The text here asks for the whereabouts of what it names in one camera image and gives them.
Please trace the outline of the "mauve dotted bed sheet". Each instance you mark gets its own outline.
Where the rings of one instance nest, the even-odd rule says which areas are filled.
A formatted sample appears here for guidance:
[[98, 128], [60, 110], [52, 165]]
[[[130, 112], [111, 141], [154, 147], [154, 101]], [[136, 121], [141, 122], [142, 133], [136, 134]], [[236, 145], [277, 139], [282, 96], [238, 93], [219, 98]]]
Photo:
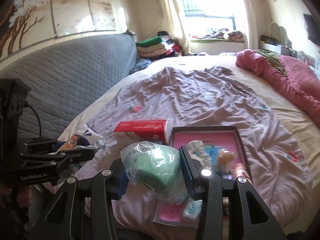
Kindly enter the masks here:
[[86, 124], [104, 137], [104, 149], [78, 172], [90, 178], [109, 168], [120, 150], [113, 134], [121, 121], [167, 120], [180, 126], [235, 126], [257, 192], [281, 226], [297, 219], [312, 188], [310, 168], [293, 135], [253, 90], [226, 68], [186, 73], [167, 67], [120, 89]]

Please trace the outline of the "tree painting wall panel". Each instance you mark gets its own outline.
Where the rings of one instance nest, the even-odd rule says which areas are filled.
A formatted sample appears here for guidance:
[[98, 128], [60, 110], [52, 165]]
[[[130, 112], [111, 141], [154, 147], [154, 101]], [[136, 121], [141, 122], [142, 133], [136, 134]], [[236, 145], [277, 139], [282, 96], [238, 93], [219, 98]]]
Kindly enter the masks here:
[[14, 0], [1, 14], [1, 59], [45, 40], [115, 30], [111, 0]]

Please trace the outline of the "clothes pile on windowsill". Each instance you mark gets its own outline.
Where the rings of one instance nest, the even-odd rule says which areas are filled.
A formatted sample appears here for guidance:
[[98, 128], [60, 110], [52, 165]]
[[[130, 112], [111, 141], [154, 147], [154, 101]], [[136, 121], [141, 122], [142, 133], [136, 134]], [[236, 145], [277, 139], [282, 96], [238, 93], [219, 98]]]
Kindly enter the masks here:
[[212, 40], [212, 41], [228, 41], [228, 42], [244, 42], [245, 36], [241, 31], [229, 30], [227, 28], [218, 31], [212, 31], [204, 36], [192, 36], [193, 40]]

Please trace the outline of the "grey quilted headboard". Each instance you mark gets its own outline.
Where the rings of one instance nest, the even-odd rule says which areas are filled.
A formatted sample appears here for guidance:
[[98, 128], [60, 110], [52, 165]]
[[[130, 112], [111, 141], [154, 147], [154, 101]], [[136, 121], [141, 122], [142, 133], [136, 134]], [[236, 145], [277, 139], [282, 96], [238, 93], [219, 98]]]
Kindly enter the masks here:
[[19, 138], [39, 134], [57, 139], [93, 102], [116, 85], [137, 60], [135, 40], [127, 34], [79, 38], [35, 51], [1, 70], [31, 88], [20, 117]]

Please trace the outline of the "white frilly fabric item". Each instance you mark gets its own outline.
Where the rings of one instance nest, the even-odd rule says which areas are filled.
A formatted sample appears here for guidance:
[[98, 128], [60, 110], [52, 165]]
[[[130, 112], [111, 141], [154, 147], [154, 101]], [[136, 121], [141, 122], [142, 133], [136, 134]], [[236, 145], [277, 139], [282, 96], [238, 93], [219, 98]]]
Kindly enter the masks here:
[[193, 140], [187, 144], [187, 150], [192, 159], [198, 160], [203, 168], [211, 170], [211, 157], [204, 150], [204, 144], [200, 140]]

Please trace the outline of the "folded clothes stack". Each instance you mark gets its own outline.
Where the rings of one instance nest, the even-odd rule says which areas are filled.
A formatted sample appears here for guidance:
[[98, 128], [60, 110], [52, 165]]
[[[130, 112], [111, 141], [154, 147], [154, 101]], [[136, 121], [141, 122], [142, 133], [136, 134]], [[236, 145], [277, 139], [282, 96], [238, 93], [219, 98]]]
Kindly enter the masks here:
[[153, 38], [136, 42], [136, 47], [141, 58], [151, 61], [175, 57], [182, 52], [179, 41], [172, 38], [167, 31], [159, 31]]

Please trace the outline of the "black wall television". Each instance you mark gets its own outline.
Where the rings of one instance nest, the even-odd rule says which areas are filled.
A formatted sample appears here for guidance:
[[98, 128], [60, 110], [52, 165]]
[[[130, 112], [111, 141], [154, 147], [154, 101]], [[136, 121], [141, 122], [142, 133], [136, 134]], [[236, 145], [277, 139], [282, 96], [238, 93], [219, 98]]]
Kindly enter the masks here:
[[305, 28], [308, 34], [308, 39], [313, 43], [320, 45], [320, 29], [316, 21], [309, 14], [303, 14]]

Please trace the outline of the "green item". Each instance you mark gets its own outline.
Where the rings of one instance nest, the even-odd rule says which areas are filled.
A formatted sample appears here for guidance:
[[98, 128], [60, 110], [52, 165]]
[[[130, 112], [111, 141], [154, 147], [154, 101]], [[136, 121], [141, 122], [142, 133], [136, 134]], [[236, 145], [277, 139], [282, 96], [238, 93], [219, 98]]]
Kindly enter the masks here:
[[132, 185], [144, 185], [157, 199], [169, 204], [180, 205], [189, 199], [179, 150], [141, 141], [125, 147], [120, 155]]

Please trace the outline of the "blonde doll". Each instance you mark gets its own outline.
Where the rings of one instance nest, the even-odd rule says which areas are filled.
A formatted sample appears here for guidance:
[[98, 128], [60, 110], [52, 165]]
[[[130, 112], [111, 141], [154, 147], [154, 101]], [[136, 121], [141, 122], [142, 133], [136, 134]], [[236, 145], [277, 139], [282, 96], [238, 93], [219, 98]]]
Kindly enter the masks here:
[[236, 178], [248, 176], [246, 168], [242, 163], [236, 162], [237, 155], [229, 150], [221, 148], [218, 151], [214, 165], [215, 173], [221, 178], [235, 180]]

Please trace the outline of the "light blue wipes pack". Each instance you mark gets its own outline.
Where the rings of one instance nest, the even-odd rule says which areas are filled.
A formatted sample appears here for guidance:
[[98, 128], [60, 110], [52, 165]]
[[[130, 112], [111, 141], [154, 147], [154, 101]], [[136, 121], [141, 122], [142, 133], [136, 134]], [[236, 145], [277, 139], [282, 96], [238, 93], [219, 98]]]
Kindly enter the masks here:
[[185, 222], [196, 222], [201, 213], [202, 200], [189, 199], [185, 208], [183, 209], [182, 218]]

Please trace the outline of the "red white tissue box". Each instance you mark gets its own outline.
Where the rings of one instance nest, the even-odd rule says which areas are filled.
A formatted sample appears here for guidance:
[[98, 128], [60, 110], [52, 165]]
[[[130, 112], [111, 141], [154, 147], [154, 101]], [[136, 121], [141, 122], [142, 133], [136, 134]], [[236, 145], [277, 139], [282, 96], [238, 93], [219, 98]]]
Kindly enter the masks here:
[[120, 148], [140, 141], [166, 144], [166, 125], [167, 120], [121, 121], [113, 134]]

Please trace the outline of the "printed snack packet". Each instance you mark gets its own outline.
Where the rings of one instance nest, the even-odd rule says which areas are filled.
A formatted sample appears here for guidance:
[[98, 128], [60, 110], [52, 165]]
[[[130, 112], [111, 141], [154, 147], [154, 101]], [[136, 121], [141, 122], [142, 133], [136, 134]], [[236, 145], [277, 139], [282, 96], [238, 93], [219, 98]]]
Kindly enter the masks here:
[[104, 148], [104, 137], [84, 123], [67, 141], [59, 141], [52, 147], [51, 154], [76, 148]]

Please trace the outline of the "window with curtains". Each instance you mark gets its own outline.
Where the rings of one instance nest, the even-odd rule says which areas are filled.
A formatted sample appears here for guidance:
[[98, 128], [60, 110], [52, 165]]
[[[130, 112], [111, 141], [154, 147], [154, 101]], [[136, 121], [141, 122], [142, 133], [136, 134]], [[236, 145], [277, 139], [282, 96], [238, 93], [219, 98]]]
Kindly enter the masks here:
[[241, 31], [246, 48], [258, 48], [254, 0], [158, 0], [165, 29], [178, 39], [187, 54], [192, 40], [222, 28]]

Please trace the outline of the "pink rolled quilt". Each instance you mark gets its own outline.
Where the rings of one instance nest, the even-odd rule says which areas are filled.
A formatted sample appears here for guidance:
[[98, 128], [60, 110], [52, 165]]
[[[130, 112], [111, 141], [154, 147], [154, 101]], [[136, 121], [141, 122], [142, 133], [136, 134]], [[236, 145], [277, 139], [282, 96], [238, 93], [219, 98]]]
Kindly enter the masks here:
[[262, 77], [319, 126], [319, 79], [307, 64], [267, 49], [245, 49], [236, 54], [236, 66]]

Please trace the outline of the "pink shallow tray box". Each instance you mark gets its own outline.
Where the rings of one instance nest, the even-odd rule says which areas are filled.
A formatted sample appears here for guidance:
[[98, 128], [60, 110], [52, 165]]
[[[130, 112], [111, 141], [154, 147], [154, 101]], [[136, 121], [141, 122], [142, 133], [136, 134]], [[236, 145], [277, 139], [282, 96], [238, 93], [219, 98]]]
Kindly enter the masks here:
[[[247, 156], [238, 129], [235, 126], [174, 127], [172, 147], [185, 146], [203, 168], [219, 177], [234, 180], [235, 172], [251, 178]], [[152, 221], [168, 226], [197, 227], [201, 211], [200, 200], [188, 198], [180, 205], [157, 202]]]

